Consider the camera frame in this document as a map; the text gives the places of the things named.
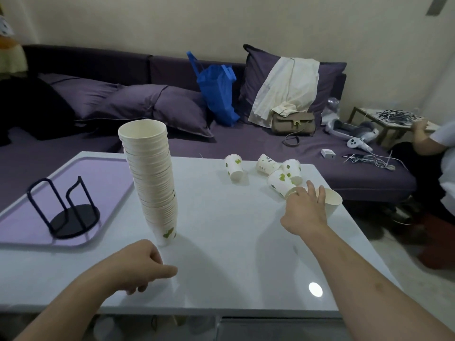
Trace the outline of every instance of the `black round base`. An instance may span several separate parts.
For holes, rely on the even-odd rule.
[[[52,227],[58,230],[57,232],[52,234],[54,238],[57,239],[74,238],[79,235],[83,235],[97,224],[97,220],[99,220],[100,217],[100,211],[98,210],[97,207],[95,207],[96,215],[94,214],[91,205],[78,205],[75,206],[74,208],[77,210],[86,228],[83,229],[79,220],[77,220],[76,214],[74,213],[74,209],[68,208],[68,221],[65,225],[63,225],[65,223],[65,211],[62,211],[61,213],[57,214],[57,216],[53,218],[52,221],[50,222]]]

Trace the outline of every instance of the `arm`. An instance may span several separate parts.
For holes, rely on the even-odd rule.
[[[170,278],[177,268],[163,265],[156,247],[138,241],[76,278],[15,341],[81,340],[101,304],[116,291],[144,292],[149,282]]]
[[[434,155],[444,152],[447,147],[437,143],[425,133],[427,125],[428,121],[425,119],[412,124],[411,130],[414,133],[412,145],[414,150],[419,155]]]
[[[298,188],[287,199],[281,224],[299,235],[324,272],[343,319],[356,341],[454,341],[455,334],[387,280],[327,226],[325,190],[316,198]]]

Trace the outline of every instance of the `charger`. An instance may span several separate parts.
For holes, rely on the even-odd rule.
[[[321,154],[325,159],[334,159],[336,155],[331,149],[323,149]]]

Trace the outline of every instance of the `white shirt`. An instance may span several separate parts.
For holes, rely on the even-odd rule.
[[[319,62],[312,58],[281,57],[259,90],[248,121],[271,128],[273,111],[283,117],[308,111],[318,93],[318,70]]]
[[[441,202],[449,212],[455,215],[455,120],[440,127],[430,138],[449,147],[442,158],[442,176],[439,178],[439,182],[442,189],[446,191]]]

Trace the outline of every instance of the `green leaf print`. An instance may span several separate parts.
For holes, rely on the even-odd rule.
[[[167,239],[173,232],[174,232],[174,228],[168,230],[168,232],[166,232],[166,234],[164,234],[163,237]]]

